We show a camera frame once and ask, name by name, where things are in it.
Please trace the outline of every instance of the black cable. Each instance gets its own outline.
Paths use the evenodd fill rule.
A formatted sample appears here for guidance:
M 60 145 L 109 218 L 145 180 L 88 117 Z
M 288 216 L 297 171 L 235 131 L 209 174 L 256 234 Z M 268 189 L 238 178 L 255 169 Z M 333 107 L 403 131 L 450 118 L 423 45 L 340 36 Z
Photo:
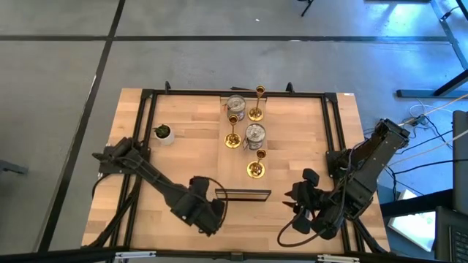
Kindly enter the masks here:
M 388 175 L 390 175 L 390 177 L 393 179 L 393 188 L 392 188 L 392 192 L 393 192 L 393 201 L 396 201 L 396 183 L 398 182 L 396 180 L 396 177 L 395 175 L 391 174 L 389 171 L 387 171 L 385 168 L 384 170 L 388 173 Z
M 456 161 L 468 161 L 468 159 L 456 159 L 456 160 L 447 160 L 447 161 L 436 161 L 436 162 L 433 162 L 433 163 L 423 164 L 423 165 L 420 165 L 420 166 L 416 166 L 416 167 L 413 167 L 413 168 L 411 168 L 411 169 L 406 169 L 406 170 L 404 170 L 404 171 L 394 172 L 393 174 L 394 174 L 394 175 L 398 175 L 398 174 L 401 174 L 401 173 L 404 173 L 404 172 L 413 171 L 414 169 L 419 169 L 419 168 L 422 168 L 422 167 L 427 167 L 427 166 L 431 166 L 431 165 L 435 165 L 435 164 L 445 164 L 445 163 L 456 162 Z
M 224 220 L 226 219 L 226 214 L 227 214 L 227 191 L 226 189 L 224 188 L 224 186 L 221 185 L 221 183 L 219 183 L 217 180 L 214 180 L 213 178 L 209 178 L 209 177 L 206 177 L 206 176 L 199 176 L 201 178 L 205 178 L 205 179 L 208 179 L 210 181 L 213 181 L 215 184 L 217 184 L 221 190 L 224 192 L 224 196 L 226 197 L 225 198 L 225 201 L 226 201 L 226 204 L 224 206 L 224 212 L 222 214 L 222 218 L 221 218 L 221 221 L 219 222 L 219 227 L 222 226 L 222 224 L 224 223 Z
M 127 161 L 132 161 L 132 162 L 133 162 L 134 164 L 136 164 L 138 167 L 141 167 L 141 169 L 143 169 L 145 172 L 147 172 L 148 174 L 151 174 L 151 172 L 149 172 L 145 167 L 141 166 L 140 163 L 138 163 L 137 161 L 135 161 L 135 160 L 133 160 L 133 159 L 130 159 L 130 158 L 127 158 L 127 157 L 118 157 L 118 158 L 116 158 L 116 160 L 127 160 Z M 203 176 L 199 176 L 199 177 L 200 177 L 200 178 L 207 178 L 207 179 L 212 180 L 213 182 L 215 182 L 219 187 L 221 187 L 221 189 L 222 189 L 223 192 L 224 192 L 224 195 L 226 196 L 226 200 L 225 200 L 226 204 L 225 204 L 225 206 L 224 206 L 223 216 L 222 216 L 221 221 L 220 221 L 219 224 L 218 224 L 218 227 L 221 227 L 222 224 L 223 224 L 223 222 L 224 222 L 224 219 L 226 218 L 226 213 L 227 213 L 227 203 L 228 203 L 228 201 L 227 201 L 227 191 L 226 191 L 226 189 L 221 185 L 221 183 L 219 183 L 218 181 L 214 180 L 213 178 L 208 178 L 208 177 L 203 177 Z M 181 191 L 181 192 L 184 192 L 185 194 L 189 194 L 189 195 L 191 195 L 191 196 L 193 196 L 193 197 L 196 197 L 197 199 L 199 199 L 199 200 L 201 200 L 202 202 L 204 202 L 204 203 L 206 203 L 207 205 L 209 205 L 208 200 L 207 200 L 206 198 L 203 198 L 203 197 L 199 196 L 198 194 L 193 194 L 193 193 L 189 192 L 188 190 L 183 190 L 183 189 L 181 189 L 181 188 L 175 187 L 175 186 L 173 186 L 173 185 L 171 185 L 171 184 L 169 184 L 169 183 L 166 183 L 166 182 L 163 182 L 163 181 L 160 181 L 160 180 L 158 180 L 158 183 L 161 183 L 163 186 L 167 186 L 167 187 L 172 188 L 172 189 L 174 189 L 174 190 Z
M 446 141 L 446 140 L 444 139 L 444 137 L 440 134 L 439 129 L 438 129 L 437 126 L 431 121 L 431 119 L 429 119 L 428 116 L 424 116 L 424 117 L 425 117 L 426 120 L 436 129 L 436 133 L 437 133 L 437 135 L 439 135 L 440 139 L 442 139 L 443 142 L 447 143 L 447 141 Z M 448 146 L 451 150 L 453 150 L 452 145 L 449 145 L 449 144 L 447 143 L 447 146 Z
M 447 131 L 447 132 L 441 134 L 441 136 L 444 136 L 444 135 L 446 135 L 446 134 L 449 134 L 449 133 L 451 133 L 452 131 L 453 131 L 453 130 Z M 402 152 L 400 152 L 400 153 L 395 153 L 395 154 L 403 154 L 403 153 L 404 153 L 405 151 L 407 151 L 407 150 L 411 150 L 411 149 L 413 149 L 413 148 L 416 148 L 416 147 L 418 147 L 418 146 L 420 146 L 420 145 L 423 145 L 423 144 L 426 143 L 426 142 L 430 142 L 430 141 L 435 140 L 435 139 L 437 139 L 437 138 L 439 138 L 439 137 L 440 137 L 440 136 L 436 136 L 436 137 L 433 137 L 433 138 L 431 138 L 431 139 L 429 139 L 429 140 L 425 140 L 424 142 L 421 142 L 421 143 L 419 143 L 419 144 L 417 144 L 417 145 L 415 145 L 415 146 L 412 146 L 412 147 L 410 147 L 410 148 L 406 148 L 406 149 L 404 149 Z
M 302 213 L 304 211 L 304 207 L 301 207 L 301 209 L 299 210 L 299 213 L 297 215 L 295 215 L 291 221 L 289 221 L 289 223 L 287 223 L 285 226 L 283 226 L 283 228 L 281 230 L 279 230 L 279 233 L 278 233 L 278 236 L 276 237 L 276 241 L 278 243 L 278 245 L 284 247 L 284 248 L 294 248 L 296 246 L 300 246 L 300 245 L 304 245 L 304 244 L 307 244 L 311 241 L 313 241 L 314 239 L 316 239 L 317 237 L 319 237 L 321 234 L 323 234 L 327 229 L 322 229 L 322 231 L 316 233 L 315 235 L 307 238 L 306 240 L 303 240 L 303 241 L 300 241 L 300 242 L 297 242 L 297 243 L 292 243 L 292 244 L 284 244 L 283 242 L 281 242 L 281 236 L 283 235 L 284 231 L 290 227 L 296 220 L 299 219 L 299 217 L 302 216 Z
M 91 192 L 91 198 L 94 198 L 94 192 L 96 191 L 97 185 L 98 185 L 102 180 L 104 180 L 107 176 L 109 176 L 109 175 L 110 175 L 110 174 L 107 174 L 107 173 L 102 174 L 101 178 L 99 178 L 99 179 L 96 181 L 96 183 L 94 183 L 94 185 L 93 185 L 93 190 L 92 190 L 92 192 Z

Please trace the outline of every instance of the wooden table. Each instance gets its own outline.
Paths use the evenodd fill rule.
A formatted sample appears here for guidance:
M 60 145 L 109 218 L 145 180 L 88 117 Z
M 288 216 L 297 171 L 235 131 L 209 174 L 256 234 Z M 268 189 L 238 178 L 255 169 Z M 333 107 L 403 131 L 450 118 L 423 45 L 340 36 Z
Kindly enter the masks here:
M 124 88 L 118 102 L 108 143 L 115 145 L 122 137 L 131 137 L 140 101 L 141 89 Z M 337 94 L 341 124 L 348 148 L 363 140 L 358 108 L 353 94 Z M 170 125 L 175 131 L 175 142 L 162 146 L 155 137 L 149 141 L 151 163 L 175 183 L 188 185 L 195 175 L 215 178 L 226 188 L 235 186 L 265 187 L 272 190 L 267 202 L 230 202 L 222 228 L 211 237 L 199 234 L 197 227 L 187 226 L 178 220 L 165 204 L 162 195 L 143 181 L 137 206 L 131 248 L 182 251 L 245 251 L 281 253 L 343 253 L 341 234 L 332 240 L 317 238 L 296 248 L 283 248 L 276 243 L 278 231 L 294 216 L 292 209 L 282 204 L 290 201 L 283 193 L 292 184 L 301 181 L 302 170 L 312 168 L 320 175 L 319 188 L 331 190 L 333 182 L 328 177 L 325 152 L 327 140 L 320 99 L 269 97 L 261 103 L 265 109 L 264 125 L 267 135 L 264 148 L 266 174 L 262 180 L 247 176 L 242 164 L 236 175 L 239 179 L 220 175 L 225 169 L 221 153 L 227 149 L 222 142 L 227 123 L 223 101 L 219 96 L 168 96 L 158 95 L 153 126 Z M 148 115 L 149 102 L 143 120 Z M 335 149 L 339 149 L 336 128 L 332 123 Z M 143 138 L 145 121 L 140 139 Z M 113 217 L 118 203 L 123 175 L 111 175 L 96 189 L 83 236 L 83 245 L 94 241 Z M 209 191 L 208 198 L 214 193 Z M 361 216 L 362 222 L 377 242 L 389 249 L 377 195 Z M 118 244 L 123 243 L 127 218 L 121 224 Z M 351 247 L 356 250 L 354 231 L 348 224 Z M 288 229 L 284 243 L 306 239 L 293 229 Z

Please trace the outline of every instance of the brass candlestick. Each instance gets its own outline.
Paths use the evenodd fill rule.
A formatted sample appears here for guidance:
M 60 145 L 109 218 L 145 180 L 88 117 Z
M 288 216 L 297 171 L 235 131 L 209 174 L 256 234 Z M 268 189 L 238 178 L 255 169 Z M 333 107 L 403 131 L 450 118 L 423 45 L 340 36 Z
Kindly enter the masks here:
M 224 138 L 224 143 L 229 148 L 237 148 L 242 142 L 241 136 L 234 132 L 234 126 L 237 124 L 239 119 L 237 115 L 230 115 L 228 120 L 231 126 L 233 127 L 233 131 L 226 135 L 226 137 Z
M 257 92 L 257 106 L 255 108 L 250 109 L 249 111 L 249 119 L 251 121 L 260 121 L 263 119 L 263 111 L 258 107 L 260 102 L 260 98 L 265 93 L 265 87 L 258 86 L 256 89 Z
M 262 159 L 266 157 L 266 150 L 259 149 L 257 150 L 257 161 L 251 162 L 247 165 L 247 175 L 250 178 L 259 179 L 265 175 L 265 166 L 260 163 Z

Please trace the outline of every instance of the black bracket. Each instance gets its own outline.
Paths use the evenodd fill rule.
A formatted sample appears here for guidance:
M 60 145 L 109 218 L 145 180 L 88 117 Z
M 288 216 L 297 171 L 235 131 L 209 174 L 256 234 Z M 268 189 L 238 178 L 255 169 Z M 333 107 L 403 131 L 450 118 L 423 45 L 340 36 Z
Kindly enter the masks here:
M 294 87 L 293 87 L 293 84 L 292 84 L 292 83 L 287 83 L 287 85 L 286 85 L 286 92 L 289 92 L 290 94 L 295 93 Z
M 327 98 L 332 103 L 338 103 L 338 97 L 336 96 L 336 93 L 334 93 L 334 92 L 325 92 L 323 95 L 325 95 L 325 98 Z
M 170 89 L 172 89 L 172 88 L 170 87 L 169 81 L 166 81 L 165 86 L 164 86 L 164 90 L 165 90 L 166 95 L 169 95 L 169 90 Z
M 153 90 L 152 89 L 144 88 L 141 91 L 141 99 L 149 99 L 151 97 L 151 95 L 153 95 Z

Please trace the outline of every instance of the gray floor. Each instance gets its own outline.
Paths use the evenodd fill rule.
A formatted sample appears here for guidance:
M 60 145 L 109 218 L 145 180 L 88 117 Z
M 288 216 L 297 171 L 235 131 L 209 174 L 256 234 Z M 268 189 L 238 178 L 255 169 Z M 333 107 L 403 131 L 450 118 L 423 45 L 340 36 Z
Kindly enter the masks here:
M 107 34 L 118 1 L 42 3 L 0 2 L 0 34 Z M 439 5 L 445 12 L 455 4 Z M 444 36 L 430 4 L 316 0 L 300 18 L 304 7 L 293 0 L 127 0 L 117 35 Z M 459 10 L 448 22 L 468 56 L 468 22 Z M 0 42 L 0 159 L 30 167 L 27 176 L 0 177 L 0 254 L 33 250 L 102 47 L 102 42 Z M 356 93 L 367 129 L 380 118 L 409 116 L 418 102 L 397 99 L 395 90 L 437 88 L 461 71 L 444 42 L 114 42 L 51 248 L 80 245 L 97 179 L 91 153 L 107 141 L 121 88 L 162 88 L 169 80 L 173 88 L 263 84 L 279 91 L 291 81 L 298 91 Z M 439 106 L 446 100 L 423 102 Z M 468 102 L 448 109 L 468 110 Z M 450 113 L 439 111 L 431 119 L 441 132 L 451 129 Z M 418 130 L 411 143 L 433 136 Z M 394 169 L 450 158 L 443 147 Z M 447 189 L 451 165 L 399 180 L 425 194 Z M 392 186 L 386 174 L 379 183 Z

